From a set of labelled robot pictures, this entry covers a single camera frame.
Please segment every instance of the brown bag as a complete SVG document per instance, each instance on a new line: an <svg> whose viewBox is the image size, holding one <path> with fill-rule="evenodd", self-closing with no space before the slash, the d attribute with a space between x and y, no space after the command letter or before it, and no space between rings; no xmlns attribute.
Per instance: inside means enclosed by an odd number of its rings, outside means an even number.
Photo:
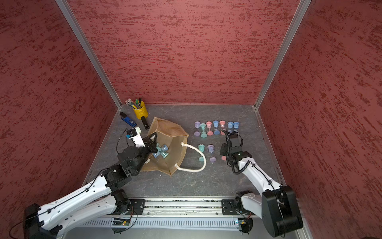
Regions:
<svg viewBox="0 0 382 239"><path fill-rule="evenodd" d="M187 147L182 147L180 143L187 143L189 135L182 126L157 117L154 117L147 135L154 132L158 133L157 143L161 146L167 145L169 155L164 159L162 156L154 158L151 154L149 156L150 162L146 163L141 171L159 170L165 174L172 175L176 171L174 165L176 163L180 165L186 155Z"/></svg>

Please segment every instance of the yellow pen holder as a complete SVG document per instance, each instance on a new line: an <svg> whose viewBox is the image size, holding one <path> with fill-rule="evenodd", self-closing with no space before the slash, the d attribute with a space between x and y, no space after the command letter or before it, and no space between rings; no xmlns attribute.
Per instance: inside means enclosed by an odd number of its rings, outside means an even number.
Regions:
<svg viewBox="0 0 382 239"><path fill-rule="evenodd" d="M149 113L147 112L146 106L144 105L144 102L141 101L141 107L140 109L134 109L134 113L137 116L137 119L141 119L142 116L147 118L149 116Z"/></svg>

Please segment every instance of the white rope handle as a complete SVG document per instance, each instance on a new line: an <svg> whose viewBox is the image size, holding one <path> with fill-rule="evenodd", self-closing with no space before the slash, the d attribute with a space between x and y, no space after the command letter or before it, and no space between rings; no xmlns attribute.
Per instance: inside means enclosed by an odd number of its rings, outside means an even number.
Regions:
<svg viewBox="0 0 382 239"><path fill-rule="evenodd" d="M189 148L192 148L193 150L196 150L196 152L200 153L202 156L203 156L203 159L204 159L204 165L203 167L201 167L200 169L183 169L181 167L178 166L178 164L175 164L174 167L176 167L178 170L182 170L182 171L186 171L186 172L200 172L202 171L205 167L206 167L206 156L204 156L204 154L197 148L195 148L194 146L192 145L188 145L186 143L183 143L181 142L180 143L183 147L189 147Z"/></svg>

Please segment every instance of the red wall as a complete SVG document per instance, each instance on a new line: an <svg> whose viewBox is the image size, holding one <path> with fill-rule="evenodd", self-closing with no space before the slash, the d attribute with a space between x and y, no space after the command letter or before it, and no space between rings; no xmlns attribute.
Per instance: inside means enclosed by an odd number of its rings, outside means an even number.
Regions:
<svg viewBox="0 0 382 239"><path fill-rule="evenodd" d="M25 206L81 186L116 107L54 0L2 1L0 18L0 238L8 238Z"/></svg>
<svg viewBox="0 0 382 239"><path fill-rule="evenodd" d="M120 99L254 103L299 0L68 0Z"/></svg>
<svg viewBox="0 0 382 239"><path fill-rule="evenodd" d="M382 237L381 11L313 0L260 107L315 239Z"/></svg>

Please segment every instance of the gray table surface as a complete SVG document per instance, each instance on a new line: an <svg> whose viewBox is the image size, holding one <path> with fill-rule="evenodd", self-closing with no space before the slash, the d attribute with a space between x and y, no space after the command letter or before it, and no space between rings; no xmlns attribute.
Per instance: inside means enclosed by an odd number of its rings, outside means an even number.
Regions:
<svg viewBox="0 0 382 239"><path fill-rule="evenodd" d="M257 164L273 179L277 180L276 172L271 162L268 150L262 138L255 113L249 105L146 105L149 116L149 125L154 116L177 123L190 134L188 144L205 146L213 144L215 152L213 155L217 161L211 163L207 161L205 169L201 172L184 172L177 170L173 176L169 176L160 171L140 172L138 176L125 185L128 197L164 197L164 196L233 196L236 192L249 190L258 193L251 182L244 174L234 175L226 162L221 160L219 155L220 147L225 142L224 135L213 135L207 138L194 136L194 122L206 122L213 120L225 120L240 122L239 134L244 140L243 151L252 154ZM122 112L132 118L142 129L142 136L146 136L145 130L140 120L137 120L134 112L128 106L122 108ZM105 146L99 152L92 166L91 175L93 179L97 173L118 162L115 146L118 138L125 128L131 128L128 124L117 117L112 124L111 134ZM126 147L125 140L121 140L118 150L121 152ZM191 149L187 149L186 156L181 164L183 168L198 169L203 166L203 162L198 160L199 154Z"/></svg>

